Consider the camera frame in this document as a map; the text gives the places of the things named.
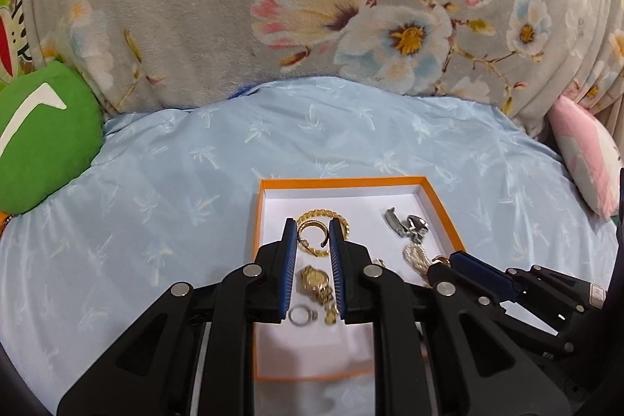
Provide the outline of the silver wrist watch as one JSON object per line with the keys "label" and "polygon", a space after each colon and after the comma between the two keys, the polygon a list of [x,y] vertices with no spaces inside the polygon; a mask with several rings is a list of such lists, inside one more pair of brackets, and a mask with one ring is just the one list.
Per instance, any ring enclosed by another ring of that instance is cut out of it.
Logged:
{"label": "silver wrist watch", "polygon": [[395,213],[395,208],[391,207],[384,213],[384,220],[390,229],[397,233],[399,237],[405,237],[413,244],[421,245],[426,233],[428,233],[428,223],[418,215],[408,215],[405,220],[400,220]]}

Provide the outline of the gold wrist watch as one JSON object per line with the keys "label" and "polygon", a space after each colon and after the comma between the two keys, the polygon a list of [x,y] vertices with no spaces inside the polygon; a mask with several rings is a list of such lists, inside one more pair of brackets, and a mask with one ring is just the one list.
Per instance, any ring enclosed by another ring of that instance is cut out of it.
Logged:
{"label": "gold wrist watch", "polygon": [[298,290],[325,309],[325,323],[336,324],[339,312],[328,273],[308,265],[299,270],[297,277]]}

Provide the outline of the gold cuff bangle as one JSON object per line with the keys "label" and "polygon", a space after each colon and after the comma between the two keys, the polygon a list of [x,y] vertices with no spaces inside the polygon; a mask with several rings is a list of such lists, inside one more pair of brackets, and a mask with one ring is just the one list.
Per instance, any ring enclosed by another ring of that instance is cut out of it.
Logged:
{"label": "gold cuff bangle", "polygon": [[296,224],[297,226],[301,226],[306,221],[316,220],[319,218],[325,218],[329,220],[338,219],[340,221],[340,226],[342,227],[342,230],[343,230],[343,237],[345,239],[348,239],[349,233],[350,233],[350,226],[347,220],[343,217],[343,215],[340,215],[337,212],[330,210],[330,209],[317,208],[317,209],[309,210],[299,216],[299,218],[296,220]]}

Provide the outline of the gold hoop earring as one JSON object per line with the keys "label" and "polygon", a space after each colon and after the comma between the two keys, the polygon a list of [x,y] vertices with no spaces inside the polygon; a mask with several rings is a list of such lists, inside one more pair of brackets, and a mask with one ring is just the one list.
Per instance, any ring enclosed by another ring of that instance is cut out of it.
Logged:
{"label": "gold hoop earring", "polygon": [[297,227],[297,246],[303,253],[311,255],[311,257],[328,257],[328,226],[317,219],[303,220]]}
{"label": "gold hoop earring", "polygon": [[437,255],[431,260],[431,264],[442,263],[445,266],[450,266],[449,258],[443,257],[443,255]]}

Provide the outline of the orange jewelry box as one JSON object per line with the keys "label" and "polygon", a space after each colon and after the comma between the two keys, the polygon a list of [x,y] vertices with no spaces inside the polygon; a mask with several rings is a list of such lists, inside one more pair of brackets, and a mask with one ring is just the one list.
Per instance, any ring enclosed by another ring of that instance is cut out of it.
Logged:
{"label": "orange jewelry box", "polygon": [[260,381],[329,381],[367,375],[373,370],[373,336],[364,316],[368,292],[356,285],[371,262],[412,284],[425,283],[404,258],[406,240],[384,220],[394,207],[400,218],[413,214],[428,223],[423,249],[428,258],[447,257],[463,247],[440,197],[425,176],[340,177],[339,179],[264,179],[259,184],[254,245],[280,239],[285,221],[317,208],[330,209],[347,220],[349,241],[363,245],[364,260],[354,255],[314,258],[299,250],[295,269],[308,265],[328,273],[339,298],[339,318],[327,325],[321,306],[303,295],[298,284],[279,324],[260,324],[255,333],[254,374]]}

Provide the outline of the pink floral pillow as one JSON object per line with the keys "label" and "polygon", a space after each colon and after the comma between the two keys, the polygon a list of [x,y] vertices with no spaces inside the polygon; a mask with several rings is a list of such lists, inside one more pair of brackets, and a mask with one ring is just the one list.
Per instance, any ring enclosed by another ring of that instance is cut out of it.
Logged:
{"label": "pink floral pillow", "polygon": [[560,154],[589,208],[608,220],[619,211],[620,151],[612,136],[589,112],[560,96],[548,112]]}

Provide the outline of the light blue palm bedsheet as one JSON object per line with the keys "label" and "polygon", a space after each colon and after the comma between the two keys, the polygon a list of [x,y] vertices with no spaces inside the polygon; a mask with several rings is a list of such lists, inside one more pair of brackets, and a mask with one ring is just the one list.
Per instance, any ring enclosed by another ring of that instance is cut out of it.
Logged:
{"label": "light blue palm bedsheet", "polygon": [[466,250],[607,285],[615,225],[560,157],[491,106],[333,77],[106,124],[91,167],[1,238],[1,342],[48,410],[173,283],[253,255],[264,179],[425,176]]}

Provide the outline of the green plush cushion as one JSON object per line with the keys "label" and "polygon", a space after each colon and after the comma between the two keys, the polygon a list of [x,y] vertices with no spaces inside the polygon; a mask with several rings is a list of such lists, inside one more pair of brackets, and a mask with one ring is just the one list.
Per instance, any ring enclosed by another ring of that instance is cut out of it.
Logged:
{"label": "green plush cushion", "polygon": [[55,60],[1,91],[1,211],[27,212],[90,167],[103,112],[83,77]]}

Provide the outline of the colourful monkey cartoon blanket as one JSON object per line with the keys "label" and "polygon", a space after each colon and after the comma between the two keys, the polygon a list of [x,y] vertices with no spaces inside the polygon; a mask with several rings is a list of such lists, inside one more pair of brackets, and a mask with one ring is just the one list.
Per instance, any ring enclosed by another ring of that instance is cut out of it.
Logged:
{"label": "colourful monkey cartoon blanket", "polygon": [[23,12],[23,0],[0,2],[0,81],[4,89],[13,79],[34,70]]}

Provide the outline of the grey floral blanket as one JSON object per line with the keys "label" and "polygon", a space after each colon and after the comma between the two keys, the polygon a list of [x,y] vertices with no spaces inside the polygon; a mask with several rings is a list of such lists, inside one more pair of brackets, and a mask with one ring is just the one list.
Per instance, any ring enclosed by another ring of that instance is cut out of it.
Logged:
{"label": "grey floral blanket", "polygon": [[334,75],[497,106],[537,132],[562,96],[623,101],[623,0],[23,0],[37,65],[72,64],[110,114]]}

